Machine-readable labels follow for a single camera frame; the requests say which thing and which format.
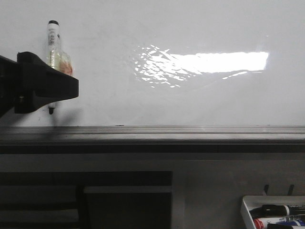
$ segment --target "black cap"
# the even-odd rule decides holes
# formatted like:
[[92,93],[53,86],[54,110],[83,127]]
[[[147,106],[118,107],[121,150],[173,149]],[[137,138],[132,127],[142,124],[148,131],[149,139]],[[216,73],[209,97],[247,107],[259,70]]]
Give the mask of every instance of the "black cap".
[[57,24],[57,25],[59,25],[58,22],[54,21],[54,20],[49,21],[49,24]]
[[287,216],[287,210],[283,205],[264,204],[262,205],[264,217]]
[[54,112],[54,108],[49,107],[49,114],[53,114],[53,112]]
[[267,229],[293,229],[291,226],[269,223]]
[[257,219],[263,217],[262,208],[254,208],[250,210],[250,215],[252,219]]

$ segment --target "black plastic bracket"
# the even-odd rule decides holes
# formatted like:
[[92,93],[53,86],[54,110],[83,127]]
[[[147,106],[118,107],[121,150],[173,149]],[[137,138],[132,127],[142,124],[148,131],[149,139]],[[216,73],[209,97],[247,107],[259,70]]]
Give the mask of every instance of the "black plastic bracket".
[[[292,195],[292,193],[294,191],[294,187],[295,187],[295,185],[290,185],[289,186],[289,189],[288,189],[288,192],[287,192],[287,196],[291,196]],[[269,185],[265,185],[264,186],[264,190],[263,190],[263,195],[264,196],[267,196],[268,189],[269,189]]]
[[78,97],[78,80],[61,73],[31,52],[17,54],[17,62],[0,56],[0,117],[36,111],[52,102]]

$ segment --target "black marker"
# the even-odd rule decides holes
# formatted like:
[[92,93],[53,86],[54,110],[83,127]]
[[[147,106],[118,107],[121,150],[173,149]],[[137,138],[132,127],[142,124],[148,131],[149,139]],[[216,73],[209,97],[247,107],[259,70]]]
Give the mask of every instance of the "black marker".
[[254,209],[250,210],[250,215],[251,215],[252,219],[257,219],[257,218],[264,217],[262,207],[254,208]]
[[262,205],[264,217],[305,215],[305,205]]
[[269,223],[267,229],[305,229],[304,226],[286,226],[286,225],[279,225]]

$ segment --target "white surface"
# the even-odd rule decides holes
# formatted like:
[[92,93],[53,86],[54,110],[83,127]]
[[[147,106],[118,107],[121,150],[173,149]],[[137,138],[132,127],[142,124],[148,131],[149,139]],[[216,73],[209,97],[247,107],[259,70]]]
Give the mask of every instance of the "white surface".
[[301,205],[305,203],[305,196],[244,196],[241,214],[247,229],[256,229],[250,215],[250,210],[263,204]]
[[304,0],[1,0],[0,55],[57,20],[80,96],[0,125],[304,125]]

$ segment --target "marker cap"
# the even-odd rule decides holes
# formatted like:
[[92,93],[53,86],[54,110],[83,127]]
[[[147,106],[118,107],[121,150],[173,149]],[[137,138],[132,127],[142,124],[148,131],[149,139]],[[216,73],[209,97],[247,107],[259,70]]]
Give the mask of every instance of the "marker cap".
[[267,229],[293,229],[293,227],[269,223]]
[[250,214],[253,219],[264,217],[262,208],[254,208],[254,209],[250,210]]
[[48,24],[57,24],[57,25],[59,25],[59,23],[57,21],[54,21],[54,20],[49,21]]
[[284,205],[265,204],[262,205],[264,217],[269,216],[287,216],[287,210]]
[[259,219],[254,219],[253,223],[254,223],[256,229],[263,229],[264,228],[263,222],[260,221]]

